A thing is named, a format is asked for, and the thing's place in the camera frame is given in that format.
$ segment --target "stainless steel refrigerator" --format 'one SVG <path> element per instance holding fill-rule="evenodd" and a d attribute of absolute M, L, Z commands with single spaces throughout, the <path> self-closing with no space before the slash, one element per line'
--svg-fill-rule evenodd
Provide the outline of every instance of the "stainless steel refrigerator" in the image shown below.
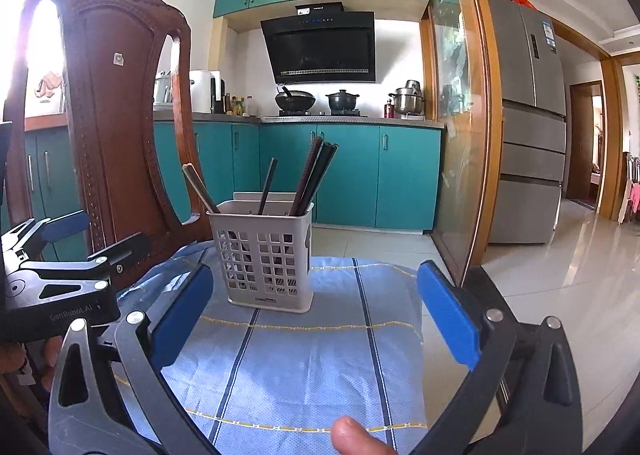
<path fill-rule="evenodd" d="M 562 67 L 549 16 L 489 0 L 500 58 L 504 135 L 489 241 L 545 244 L 558 220 L 566 151 Z"/>

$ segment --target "refrigerator drawer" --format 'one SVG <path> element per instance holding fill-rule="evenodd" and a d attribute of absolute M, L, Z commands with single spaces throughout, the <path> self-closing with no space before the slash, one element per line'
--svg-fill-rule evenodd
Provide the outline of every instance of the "refrigerator drawer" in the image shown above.
<path fill-rule="evenodd" d="M 564 174 L 564 154 L 504 143 L 500 173 L 560 182 Z"/>
<path fill-rule="evenodd" d="M 560 196 L 560 186 L 500 180 L 489 242 L 546 244 L 553 236 Z"/>
<path fill-rule="evenodd" d="M 558 115 L 504 103 L 504 142 L 564 153 L 566 123 Z"/>

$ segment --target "range hood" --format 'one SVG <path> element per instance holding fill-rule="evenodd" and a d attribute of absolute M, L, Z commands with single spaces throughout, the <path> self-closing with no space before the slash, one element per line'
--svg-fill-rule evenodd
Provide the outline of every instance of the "range hood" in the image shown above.
<path fill-rule="evenodd" d="M 372 12 L 311 9 L 261 25 L 276 83 L 376 81 Z"/>

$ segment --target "chair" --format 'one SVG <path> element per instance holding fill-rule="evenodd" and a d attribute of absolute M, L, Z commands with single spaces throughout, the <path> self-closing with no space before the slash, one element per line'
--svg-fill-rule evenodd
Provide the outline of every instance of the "chair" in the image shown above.
<path fill-rule="evenodd" d="M 26 178 L 24 104 L 29 30 L 40 1 L 25 2 L 4 106 L 4 120 L 14 122 L 6 172 L 13 225 L 33 215 Z M 88 248 L 99 251 L 137 231 L 146 233 L 152 244 L 145 260 L 112 280 L 122 289 L 179 247 L 211 237 L 204 207 L 190 186 L 192 216 L 185 223 L 178 220 L 162 184 L 154 143 L 154 80 L 169 35 L 179 47 L 177 59 L 172 58 L 178 156 L 202 175 L 191 119 L 191 31 L 182 13 L 162 0 L 51 1 L 62 31 L 63 97 L 76 180 L 91 220 Z"/>

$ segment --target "metal screw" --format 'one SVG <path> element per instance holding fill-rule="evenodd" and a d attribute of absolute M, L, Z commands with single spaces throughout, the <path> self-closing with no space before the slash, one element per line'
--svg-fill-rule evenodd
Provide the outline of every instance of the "metal screw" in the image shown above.
<path fill-rule="evenodd" d="M 546 319 L 546 325 L 550 329 L 559 329 L 562 326 L 562 322 L 558 318 L 556 318 L 555 316 L 549 316 Z"/>
<path fill-rule="evenodd" d="M 77 318 L 71 322 L 71 330 L 73 330 L 73 332 L 79 332 L 84 329 L 85 325 L 86 321 L 84 318 Z"/>
<path fill-rule="evenodd" d="M 130 312 L 129 314 L 127 314 L 127 323 L 131 323 L 132 325 L 137 325 L 144 318 L 145 318 L 145 313 L 139 310 L 134 310 L 133 312 Z"/>
<path fill-rule="evenodd" d="M 486 312 L 486 317 L 489 319 L 489 321 L 498 323 L 499 321 L 502 321 L 502 318 L 504 318 L 504 314 L 502 314 L 502 311 L 500 309 L 489 309 Z"/>

